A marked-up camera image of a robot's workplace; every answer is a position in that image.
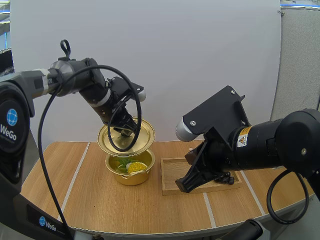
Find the gold pot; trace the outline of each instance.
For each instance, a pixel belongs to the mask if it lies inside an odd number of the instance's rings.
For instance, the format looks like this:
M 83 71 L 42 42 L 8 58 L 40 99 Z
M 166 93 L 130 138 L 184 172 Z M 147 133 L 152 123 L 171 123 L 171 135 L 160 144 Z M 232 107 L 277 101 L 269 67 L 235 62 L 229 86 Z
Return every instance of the gold pot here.
M 148 179 L 150 169 L 154 165 L 156 160 L 155 154 L 150 149 L 142 152 L 139 155 L 131 156 L 130 158 L 136 160 L 137 162 L 145 164 L 147 168 L 128 174 L 116 171 L 117 167 L 120 165 L 120 163 L 117 161 L 117 158 L 119 158 L 119 156 L 107 155 L 105 158 L 105 165 L 113 173 L 115 180 L 123 185 L 128 186 L 138 185 L 145 182 Z

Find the white backdrop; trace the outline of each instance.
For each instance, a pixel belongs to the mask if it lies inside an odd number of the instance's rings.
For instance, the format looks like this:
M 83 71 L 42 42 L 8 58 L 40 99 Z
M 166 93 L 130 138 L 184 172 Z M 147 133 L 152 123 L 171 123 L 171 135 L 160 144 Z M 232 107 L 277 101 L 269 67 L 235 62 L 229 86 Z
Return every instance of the white backdrop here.
M 156 141 L 177 140 L 182 116 L 226 85 L 246 95 L 244 109 L 257 124 L 269 120 L 274 102 L 279 9 L 278 0 L 14 0 L 14 67 L 48 68 L 63 56 L 60 40 L 67 39 L 71 58 L 94 58 L 145 87 L 142 115 L 155 128 Z M 35 138 L 48 99 L 34 100 Z M 127 108 L 135 115 L 133 101 Z M 96 141 L 101 126 L 79 94 L 56 98 L 44 123 L 43 146 Z

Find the warning label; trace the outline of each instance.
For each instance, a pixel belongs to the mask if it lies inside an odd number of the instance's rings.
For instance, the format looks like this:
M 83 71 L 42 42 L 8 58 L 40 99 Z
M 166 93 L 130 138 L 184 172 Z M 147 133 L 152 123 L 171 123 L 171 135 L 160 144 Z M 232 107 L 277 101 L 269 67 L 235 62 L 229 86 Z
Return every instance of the warning label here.
M 248 141 L 248 133 L 251 129 L 251 126 L 246 127 L 244 129 L 241 130 L 239 136 L 238 136 L 238 141 L 237 141 L 237 147 L 241 148 L 247 145 L 247 141 Z

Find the wego logo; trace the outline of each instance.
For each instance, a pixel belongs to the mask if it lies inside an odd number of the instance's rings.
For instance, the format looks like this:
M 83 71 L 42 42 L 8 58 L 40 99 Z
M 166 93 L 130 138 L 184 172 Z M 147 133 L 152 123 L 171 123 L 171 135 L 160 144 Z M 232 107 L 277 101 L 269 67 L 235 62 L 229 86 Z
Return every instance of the wego logo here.
M 0 124 L 0 132 L 6 137 L 12 139 L 13 141 L 17 139 L 17 136 L 15 135 L 14 131 L 9 131 L 8 128 L 2 124 Z
M 11 108 L 6 114 L 6 121 L 12 127 L 16 125 L 18 121 L 17 111 Z M 6 137 L 9 137 L 13 141 L 17 139 L 17 136 L 15 135 L 14 131 L 8 130 L 8 127 L 2 124 L 0 124 L 0 133 Z

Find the black robotic arm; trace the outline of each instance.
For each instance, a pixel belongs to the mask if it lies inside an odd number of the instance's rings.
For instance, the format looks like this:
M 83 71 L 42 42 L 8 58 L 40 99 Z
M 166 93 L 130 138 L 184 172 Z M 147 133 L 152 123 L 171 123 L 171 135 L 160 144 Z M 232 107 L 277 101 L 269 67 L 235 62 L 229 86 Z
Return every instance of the black robotic arm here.
M 175 182 L 182 192 L 219 180 L 227 171 L 287 168 L 271 184 L 267 193 L 270 215 L 281 224 L 292 224 L 306 212 L 309 195 L 301 176 L 307 179 L 320 199 L 320 112 L 304 109 L 284 119 L 249 124 L 239 96 L 226 86 L 183 116 L 176 126 L 177 137 L 189 142 L 203 134 L 204 141 L 185 155 L 191 165 L 187 174 Z M 298 176 L 306 196 L 299 217 L 286 221 L 276 216 L 271 205 L 275 184 L 286 174 Z
M 68 41 L 63 40 L 60 45 L 66 56 L 60 57 L 49 69 L 22 71 L 0 79 L 0 222 L 33 239 L 71 239 L 74 235 L 63 215 L 60 214 L 65 224 L 20 194 L 30 118 L 35 115 L 33 99 L 52 94 L 50 100 L 53 100 L 55 95 L 62 97 L 79 92 L 108 127 L 113 127 L 124 137 L 134 133 L 129 148 L 138 138 L 141 127 L 140 102 L 146 98 L 144 87 L 130 82 L 117 69 L 98 65 L 93 58 L 80 61 L 70 59 Z M 120 77 L 105 80 L 100 69 L 110 70 Z M 129 99 L 136 101 L 137 123 L 125 108 Z M 41 131 L 38 135 L 38 139 L 41 139 Z M 41 141 L 39 151 L 46 176 Z

